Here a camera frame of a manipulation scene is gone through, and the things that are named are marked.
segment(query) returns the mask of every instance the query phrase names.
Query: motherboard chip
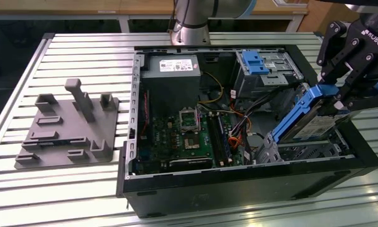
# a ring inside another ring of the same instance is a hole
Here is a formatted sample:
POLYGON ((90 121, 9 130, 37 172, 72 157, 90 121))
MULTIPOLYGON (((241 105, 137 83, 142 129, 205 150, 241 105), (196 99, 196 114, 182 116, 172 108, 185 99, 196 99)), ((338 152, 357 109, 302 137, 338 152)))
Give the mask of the motherboard chip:
POLYGON ((197 149, 200 145, 200 135, 196 133, 185 133, 184 135, 185 149, 197 149))

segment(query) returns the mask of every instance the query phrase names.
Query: yellow wire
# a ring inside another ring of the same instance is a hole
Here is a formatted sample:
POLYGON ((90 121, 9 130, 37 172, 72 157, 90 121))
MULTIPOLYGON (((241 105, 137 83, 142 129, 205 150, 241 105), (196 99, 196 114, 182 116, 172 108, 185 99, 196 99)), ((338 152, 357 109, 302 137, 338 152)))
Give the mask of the yellow wire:
MULTIPOLYGON (((213 103, 213 102, 216 102, 217 100, 220 100, 220 98, 222 97, 224 87, 222 87, 220 81, 217 80, 217 78, 216 78, 210 73, 208 73, 208 72, 205 72, 205 71, 204 71, 202 73, 208 74, 208 75, 213 78, 213 80, 216 80, 216 82, 217 82, 217 84, 218 84, 218 86, 220 86, 220 96, 218 96, 216 99, 213 99, 213 100, 198 101, 198 103, 202 103, 202 104, 204 104, 204 103, 213 103)), ((244 114, 241 114, 240 112, 237 112, 236 110, 233 110, 232 107, 230 107, 230 109, 232 109, 232 111, 233 111, 236 114, 238 114, 240 116, 244 116, 244 114)), ((248 124, 249 124, 248 131, 250 131, 252 122, 250 122, 250 119, 249 119, 249 118, 246 118, 246 120, 248 120, 248 124)))
POLYGON ((198 103, 213 103, 213 102, 216 102, 217 100, 221 99, 221 97, 222 97, 222 92, 224 92, 224 87, 222 87, 220 81, 217 80, 217 78, 216 78, 210 73, 208 73, 208 72, 205 72, 205 71, 204 71, 202 73, 208 74, 208 75, 213 78, 213 80, 216 80, 216 82, 217 82, 217 84, 218 84, 218 86, 220 86, 220 96, 218 96, 216 99, 213 99, 213 100, 198 101, 198 103))

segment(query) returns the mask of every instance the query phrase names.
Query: power supply label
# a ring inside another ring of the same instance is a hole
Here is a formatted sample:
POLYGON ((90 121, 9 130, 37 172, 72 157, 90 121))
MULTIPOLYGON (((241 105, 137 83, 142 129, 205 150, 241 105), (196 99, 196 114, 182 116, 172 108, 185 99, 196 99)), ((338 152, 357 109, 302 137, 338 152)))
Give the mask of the power supply label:
POLYGON ((192 60, 190 59, 161 60, 160 71, 161 72, 193 71, 192 60))
POLYGON ((304 129, 297 133, 293 139, 308 140, 318 137, 334 126, 336 121, 349 114, 338 114, 334 116, 316 116, 304 129))

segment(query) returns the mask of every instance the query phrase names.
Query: sticker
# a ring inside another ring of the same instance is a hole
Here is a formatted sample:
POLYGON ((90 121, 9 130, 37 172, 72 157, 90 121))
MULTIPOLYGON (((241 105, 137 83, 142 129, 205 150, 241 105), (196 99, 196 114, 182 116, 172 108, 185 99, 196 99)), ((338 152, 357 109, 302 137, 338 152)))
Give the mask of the sticker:
POLYGON ((274 63, 265 63, 265 67, 266 68, 276 68, 276 65, 274 65, 274 63))
POLYGON ((98 13, 116 13, 113 10, 98 10, 98 13))
POLYGON ((174 71, 193 71, 190 59, 161 60, 160 61, 161 72, 174 71))
POLYGON ((250 155, 246 151, 244 151, 244 157, 250 161, 250 155))
POLYGON ((232 91, 230 91, 230 94, 232 94, 232 98, 236 98, 236 96, 237 96, 237 91, 236 91, 236 90, 232 90, 232 91))
POLYGON ((297 133, 293 139, 308 140, 312 137, 318 137, 334 126, 334 122, 349 114, 338 114, 332 116, 317 116, 297 133))

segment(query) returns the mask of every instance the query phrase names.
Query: blue plastic latch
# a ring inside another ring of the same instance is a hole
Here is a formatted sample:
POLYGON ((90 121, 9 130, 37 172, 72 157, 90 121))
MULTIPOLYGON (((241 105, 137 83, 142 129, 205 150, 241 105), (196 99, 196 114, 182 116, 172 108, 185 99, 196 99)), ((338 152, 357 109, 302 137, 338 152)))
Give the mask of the blue plastic latch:
POLYGON ((322 97, 333 96, 338 91, 340 90, 334 85, 316 85, 306 91, 294 108, 273 129, 272 136, 277 143, 280 143, 280 137, 284 135, 286 130, 293 127, 302 115, 310 111, 314 100, 321 99, 322 97))
POLYGON ((256 51, 244 51, 242 60, 248 66, 250 75, 269 74, 269 69, 265 67, 264 60, 256 51))

